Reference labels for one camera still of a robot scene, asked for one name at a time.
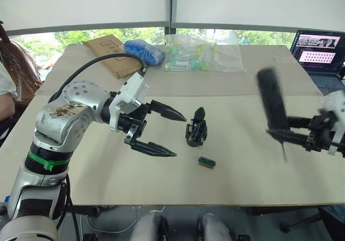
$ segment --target green ring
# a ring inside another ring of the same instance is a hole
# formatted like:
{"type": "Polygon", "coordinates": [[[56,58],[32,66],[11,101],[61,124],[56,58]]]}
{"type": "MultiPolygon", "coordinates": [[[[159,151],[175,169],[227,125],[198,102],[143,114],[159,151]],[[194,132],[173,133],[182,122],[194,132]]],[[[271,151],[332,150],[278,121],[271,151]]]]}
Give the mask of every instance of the green ring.
{"type": "Polygon", "coordinates": [[[29,157],[31,157],[33,160],[35,160],[37,163],[40,163],[43,165],[43,168],[48,171],[52,171],[53,167],[60,166],[62,164],[68,164],[70,159],[67,160],[45,160],[38,155],[34,154],[33,152],[29,151],[29,157]]]}

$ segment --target laptop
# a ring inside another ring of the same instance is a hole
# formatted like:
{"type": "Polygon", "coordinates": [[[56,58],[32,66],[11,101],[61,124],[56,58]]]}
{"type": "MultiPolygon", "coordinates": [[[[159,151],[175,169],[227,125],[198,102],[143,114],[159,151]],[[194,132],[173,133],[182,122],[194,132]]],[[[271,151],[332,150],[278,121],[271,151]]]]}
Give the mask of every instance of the laptop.
{"type": "Polygon", "coordinates": [[[290,49],[320,91],[345,91],[339,71],[345,62],[345,33],[299,30],[290,49]]]}

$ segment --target laptop keyboard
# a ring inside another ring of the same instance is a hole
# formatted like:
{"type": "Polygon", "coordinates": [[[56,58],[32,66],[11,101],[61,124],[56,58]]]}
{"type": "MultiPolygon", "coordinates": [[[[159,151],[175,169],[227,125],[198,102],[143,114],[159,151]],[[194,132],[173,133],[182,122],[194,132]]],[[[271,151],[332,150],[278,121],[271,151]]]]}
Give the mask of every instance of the laptop keyboard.
{"type": "Polygon", "coordinates": [[[318,87],[326,88],[345,88],[345,85],[337,80],[335,77],[323,77],[319,75],[311,75],[312,80],[318,87]]]}

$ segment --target white table surface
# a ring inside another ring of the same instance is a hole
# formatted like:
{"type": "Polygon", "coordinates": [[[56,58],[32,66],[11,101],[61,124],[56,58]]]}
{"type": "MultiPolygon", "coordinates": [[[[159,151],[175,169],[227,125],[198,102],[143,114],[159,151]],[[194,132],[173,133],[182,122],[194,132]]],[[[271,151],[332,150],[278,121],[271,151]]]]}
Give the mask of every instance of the white table surface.
{"type": "MultiPolygon", "coordinates": [[[[152,96],[230,96],[258,94],[256,74],[274,66],[285,95],[322,96],[306,71],[298,64],[287,47],[274,45],[240,45],[246,72],[165,72],[151,66],[145,75],[152,96]]],[[[69,45],[49,73],[37,94],[51,95],[78,68],[95,58],[83,45],[69,45]]],[[[103,89],[117,91],[129,76],[117,79],[98,62],[84,70],[76,79],[95,82],[103,89]]]]}
{"type": "MultiPolygon", "coordinates": [[[[38,95],[0,149],[0,197],[10,193],[17,169],[29,150],[37,112],[48,96],[38,95]]],[[[69,169],[72,199],[79,205],[217,204],[305,205],[345,202],[345,159],[306,152],[265,133],[267,121],[258,96],[154,97],[191,118],[203,106],[208,124],[204,146],[189,147],[186,123],[147,116],[140,138],[178,157],[150,157],[123,143],[123,133],[92,123],[74,152],[69,169]],[[198,158],[216,161],[202,167],[198,158]]],[[[311,117],[320,97],[285,97],[287,113],[311,117]]]]}

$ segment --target cardboard box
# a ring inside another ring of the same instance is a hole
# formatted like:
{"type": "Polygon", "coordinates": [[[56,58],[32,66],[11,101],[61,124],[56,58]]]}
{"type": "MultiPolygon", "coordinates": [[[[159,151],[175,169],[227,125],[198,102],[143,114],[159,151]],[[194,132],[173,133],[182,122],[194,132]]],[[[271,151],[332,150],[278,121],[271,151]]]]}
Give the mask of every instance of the cardboard box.
{"type": "MultiPolygon", "coordinates": [[[[88,42],[84,42],[84,45],[89,47],[97,57],[112,53],[125,52],[123,50],[123,43],[113,35],[89,40],[88,42]]],[[[124,76],[140,69],[140,63],[129,57],[105,59],[102,62],[116,76],[116,78],[123,78],[124,76]]]]}

